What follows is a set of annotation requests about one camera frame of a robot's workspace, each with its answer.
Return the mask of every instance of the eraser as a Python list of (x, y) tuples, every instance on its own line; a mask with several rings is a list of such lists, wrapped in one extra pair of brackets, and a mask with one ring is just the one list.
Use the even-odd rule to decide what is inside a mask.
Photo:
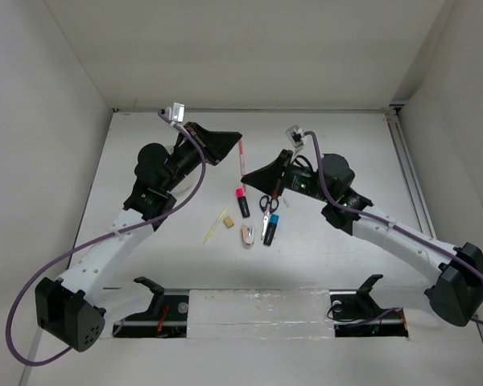
[(232, 228), (234, 226), (234, 221), (229, 216), (224, 217), (224, 224), (227, 228)]

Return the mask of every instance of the table surface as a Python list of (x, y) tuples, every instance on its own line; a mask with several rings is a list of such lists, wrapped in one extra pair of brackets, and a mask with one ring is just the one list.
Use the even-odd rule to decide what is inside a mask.
[[(359, 193), (419, 228), (382, 113), (187, 113), (186, 119), (206, 129), (242, 133), (247, 171), (290, 147), (284, 131), (291, 125), (313, 130), (324, 153), (347, 158)], [(78, 244), (113, 223), (134, 183), (139, 150), (149, 142), (171, 145), (175, 137), (155, 113), (114, 114)], [(303, 154), (314, 159), (311, 144)], [(381, 249), (331, 228), (320, 214), (322, 203), (286, 191), (289, 207), (281, 202), (271, 247), (257, 238), (253, 248), (243, 248), (241, 225), (253, 224), (257, 233), (261, 229), (261, 193), (247, 189), (251, 217), (243, 220), (234, 194), (239, 179), (235, 148), (220, 165), (208, 166), (191, 203), (166, 220), (107, 283), (122, 286), (143, 275), (166, 288), (210, 290), (192, 292), (190, 338), (102, 339), (85, 353), (70, 352), (33, 369), (29, 384), (483, 384), (483, 345), (476, 326), (456, 328), (436, 318), (423, 296), (427, 281)], [(203, 245), (223, 208), (234, 228), (221, 224)], [(384, 275), (374, 298), (382, 307), (405, 307), (410, 339), (334, 339), (324, 310), (314, 309), (312, 321), (305, 315), (303, 304), (318, 302), (313, 289), (357, 288), (373, 273)], [(263, 314), (247, 314), (252, 304), (247, 296), (254, 289), (286, 312), (276, 319), (274, 303), (263, 308), (254, 303)], [(302, 298), (301, 291), (314, 298)], [(37, 357), (59, 348), (60, 342), (43, 334)]]

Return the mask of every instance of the white wall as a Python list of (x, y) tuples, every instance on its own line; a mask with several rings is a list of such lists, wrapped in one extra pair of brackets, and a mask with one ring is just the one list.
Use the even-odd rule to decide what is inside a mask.
[(111, 107), (388, 106), (445, 0), (47, 0)]
[(439, 238), (483, 250), (483, 0), (456, 1), (400, 117)]
[[(23, 366), (6, 350), (14, 296), (75, 239), (110, 112), (41, 0), (0, 0), (0, 386)], [(14, 340), (26, 355), (34, 304)]]

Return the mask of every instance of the purple hose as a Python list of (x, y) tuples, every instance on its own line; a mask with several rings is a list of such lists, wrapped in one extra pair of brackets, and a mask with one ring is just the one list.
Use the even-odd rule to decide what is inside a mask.
[[(320, 185), (322, 186), (322, 191), (324, 192), (326, 198), (328, 199), (329, 203), (333, 205), (334, 207), (337, 207), (338, 209), (341, 209), (342, 211), (346, 211), (348, 213), (353, 213), (355, 215), (359, 216), (365, 216), (369, 217), (373, 220), (376, 220), (379, 223), (385, 224), (387, 227), (391, 226), (391, 222), (387, 219), (383, 219), (380, 216), (376, 216), (373, 213), (367, 213), (365, 211), (358, 211), (357, 209), (352, 209), (350, 207), (344, 207), (343, 205), (339, 204), (337, 201), (334, 200), (334, 198), (329, 194), (328, 187), (325, 184), (324, 180), (324, 167), (322, 166), (322, 153), (320, 152), (320, 147), (319, 147), (319, 142), (318, 139), (316, 138), (316, 134), (313, 133), (312, 131), (307, 131), (304, 133), (304, 135), (310, 135), (313, 139), (313, 146), (315, 147), (315, 156), (316, 156), (316, 162), (318, 164), (318, 173), (319, 173), (319, 180), (320, 180)], [(401, 228), (399, 225), (394, 225), (394, 230), (397, 232), (403, 234), (406, 237), (409, 237), (410, 239), (417, 241), (421, 245), (424, 245), (425, 247), (428, 247), (430, 249), (433, 249), (434, 251), (437, 251), (438, 253), (442, 253), (446, 257), (448, 257), (451, 260), (456, 261), (458, 264), (462, 265), (464, 268), (466, 268), (468, 271), (470, 271), (473, 275), (477, 276), (482, 282), (483, 282), (483, 273), (472, 267), (469, 263), (463, 261), (460, 259), (458, 256), (453, 255), (452, 253), (449, 253), (445, 249), (439, 247), (438, 245), (432, 244), (429, 241), (425, 241), (421, 237), (418, 237), (414, 233), (409, 232), (408, 230)], [(471, 320), (477, 324), (481, 324), (483, 326), (483, 321), (477, 318), (471, 318)]]
[[(158, 113), (158, 115), (166, 123), (168, 123), (169, 125), (172, 125), (181, 134), (183, 134), (184, 137), (186, 139), (188, 139), (192, 143), (192, 145), (195, 146), (195, 148), (197, 149), (197, 151), (199, 152), (200, 161), (201, 161), (201, 164), (202, 164), (202, 170), (200, 171), (199, 181), (196, 183), (195, 187), (193, 187), (193, 190), (188, 195), (188, 197), (186, 197), (186, 199), (184, 199), (184, 201), (182, 203), (180, 203), (179, 205), (177, 205), (176, 207), (174, 207), (170, 211), (167, 211), (166, 213), (163, 213), (161, 216), (157, 216), (154, 219), (150, 219), (148, 221), (144, 221), (144, 222), (139, 223), (139, 224), (136, 224), (136, 225), (131, 225), (129, 227), (122, 228), (122, 229), (118, 230), (119, 233), (130, 232), (130, 231), (133, 231), (135, 229), (138, 229), (138, 228), (141, 228), (141, 227), (145, 227), (147, 225), (156, 223), (156, 222), (158, 222), (160, 220), (163, 220), (163, 219), (167, 218), (169, 215), (171, 215), (172, 213), (175, 213), (176, 211), (178, 211), (179, 209), (181, 209), (184, 205), (186, 205), (193, 198), (193, 196), (198, 192), (198, 190), (200, 188), (200, 185), (202, 185), (202, 182), (204, 181), (204, 177), (205, 177), (205, 173), (206, 173), (206, 158), (205, 158), (204, 152), (200, 148), (199, 144), (195, 141), (195, 139), (193, 139), (193, 137), (188, 133), (188, 131), (186, 131), (186, 129), (183, 126), (178, 125), (175, 122), (170, 121), (169, 119), (167, 119), (161, 113)], [(79, 252), (80, 250), (82, 250), (84, 248), (88, 248), (89, 246), (91, 246), (93, 244), (100, 243), (101, 241), (107, 240), (107, 239), (109, 239), (109, 238), (111, 238), (113, 236), (114, 236), (114, 233), (113, 232), (107, 233), (107, 234), (105, 234), (103, 236), (97, 237), (96, 239), (90, 240), (90, 241), (88, 241), (88, 242), (86, 242), (86, 243), (84, 243), (82, 245), (79, 245), (78, 247), (75, 247), (74, 249), (71, 249), (71, 250), (63, 253), (59, 257), (56, 257), (54, 260), (49, 261), (46, 265), (44, 265), (43, 267), (41, 267), (38, 270), (38, 272), (36, 272), (27, 281), (27, 283), (25, 283), (25, 285), (23, 286), (23, 288), (19, 291), (18, 296), (16, 296), (16, 299), (14, 300), (13, 305), (10, 308), (9, 314), (7, 315), (7, 322), (6, 322), (6, 344), (7, 344), (7, 348), (9, 349), (10, 353), (20, 363), (22, 363), (22, 364), (24, 364), (26, 366), (31, 366), (31, 367), (44, 366), (45, 364), (49, 364), (49, 363), (53, 362), (54, 360), (59, 359), (61, 356), (63, 356), (64, 354), (66, 354), (67, 352), (69, 352), (72, 349), (71, 347), (65, 348), (59, 354), (56, 354), (56, 355), (52, 356), (49, 359), (41, 360), (39, 362), (34, 362), (34, 361), (31, 361), (31, 360), (23, 357), (18, 352), (18, 350), (16, 350), (16, 347), (13, 344), (13, 339), (12, 339), (12, 336), (11, 336), (11, 329), (12, 329), (14, 314), (16, 313), (16, 310), (18, 309), (18, 305), (19, 305), (20, 301), (22, 300), (23, 296), (25, 296), (25, 293), (27, 292), (27, 290), (31, 287), (31, 285), (34, 284), (34, 282), (36, 281), (36, 279), (38, 277), (40, 277), (47, 269), (51, 268), (52, 266), (56, 265), (57, 263), (61, 262), (64, 259), (66, 259), (67, 257), (70, 257), (73, 253), (77, 253), (77, 252)]]

